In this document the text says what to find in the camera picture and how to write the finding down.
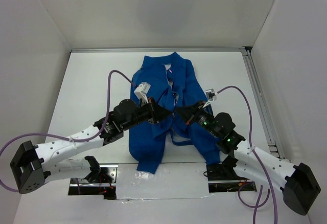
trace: purple cable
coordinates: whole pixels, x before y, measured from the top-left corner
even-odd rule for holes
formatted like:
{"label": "purple cable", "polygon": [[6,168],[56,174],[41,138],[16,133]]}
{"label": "purple cable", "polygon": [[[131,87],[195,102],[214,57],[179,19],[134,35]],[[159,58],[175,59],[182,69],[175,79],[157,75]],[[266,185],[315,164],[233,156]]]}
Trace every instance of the purple cable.
{"label": "purple cable", "polygon": [[81,188],[80,188],[80,183],[78,182],[78,179],[75,178],[76,182],[77,182],[77,190],[78,190],[78,195],[81,195]]}
{"label": "purple cable", "polygon": [[[252,184],[252,182],[248,182],[248,183],[242,185],[242,186],[239,188],[238,196],[239,196],[239,199],[240,199],[240,201],[242,202],[242,204],[244,204],[245,206],[247,206],[247,207],[249,207],[249,208],[253,208],[253,209],[254,209],[255,206],[247,204],[247,203],[244,202],[244,200],[241,198],[241,191],[242,191],[242,189],[243,189],[245,186],[248,186],[248,185],[250,185],[250,184]],[[269,199],[269,196],[270,196],[270,190],[268,189],[268,193],[267,193],[267,197],[266,197],[265,201],[263,201],[262,204],[258,205],[258,208],[260,208],[260,207],[262,207],[263,205],[266,204],[266,202],[267,202],[268,199]]]}
{"label": "purple cable", "polygon": [[[222,88],[221,90],[219,90],[217,92],[217,95],[220,94],[221,92],[225,91],[226,89],[229,89],[229,88],[235,88],[235,89],[237,89],[241,93],[241,95],[243,96],[243,98],[244,98],[244,100],[246,102],[247,108],[249,110],[249,116],[250,116],[249,144],[252,147],[253,118],[252,118],[252,111],[251,111],[251,107],[250,107],[249,101],[247,100],[247,98],[246,98],[245,94],[243,93],[243,91],[239,87],[236,87],[236,86],[227,86],[227,87],[224,87],[224,88]],[[267,180],[268,180],[268,183],[269,183],[269,188],[270,188],[270,191],[271,191],[272,201],[273,201],[273,204],[274,204],[274,224],[277,224],[277,220],[278,220],[277,201],[276,201],[276,195],[275,195],[274,187],[272,185],[271,178],[270,178],[270,176],[268,174],[268,171],[267,171],[265,165],[263,164],[263,162],[261,161],[260,157],[256,153],[255,149],[253,149],[252,152],[255,155],[255,157],[258,160],[258,162],[260,163],[260,165],[261,165],[261,167],[262,167],[262,169],[263,169],[263,171],[264,171],[264,173],[265,173],[265,175],[267,177]],[[258,208],[257,205],[259,205],[261,194],[262,194],[262,191],[261,191],[261,193],[259,193],[258,199],[256,201],[256,205],[254,207],[253,224],[255,224],[255,215],[256,215],[256,210]]]}
{"label": "purple cable", "polygon": [[[94,138],[96,138],[99,134],[101,134],[101,132],[104,130],[105,126],[106,126],[106,123],[108,121],[108,118],[109,118],[109,112],[110,112],[110,83],[111,83],[111,75],[113,73],[118,73],[120,75],[122,75],[127,81],[129,81],[132,85],[136,86],[127,76],[125,76],[125,74],[123,74],[122,72],[120,71],[117,71],[117,70],[112,70],[110,73],[109,73],[109,76],[108,76],[108,94],[107,94],[107,112],[106,112],[106,117],[104,119],[104,122],[103,122],[103,125],[102,127],[100,128],[99,132],[97,132],[94,136],[91,136],[90,138],[86,138],[86,139],[78,139],[78,140],[74,140],[74,142],[87,142],[87,141],[90,141],[90,140],[93,140]],[[63,136],[57,136],[57,135],[52,135],[50,133],[26,133],[24,135],[20,135],[20,136],[17,136],[15,138],[13,138],[12,140],[10,140],[9,142],[7,142],[3,148],[0,150],[0,156],[2,155],[2,153],[5,151],[5,149],[11,144],[13,143],[14,141],[16,140],[19,140],[21,138],[24,138],[24,137],[29,137],[29,136],[45,136],[45,137],[52,137],[52,138],[56,138],[56,139],[60,139],[60,140],[64,140],[64,141],[69,141],[69,138],[67,137],[63,137]],[[0,185],[2,187],[4,187],[5,189],[7,189],[8,191],[11,191],[11,192],[18,192],[18,190],[16,189],[13,189],[11,187],[8,187],[7,185],[5,185],[2,180],[0,179]]]}

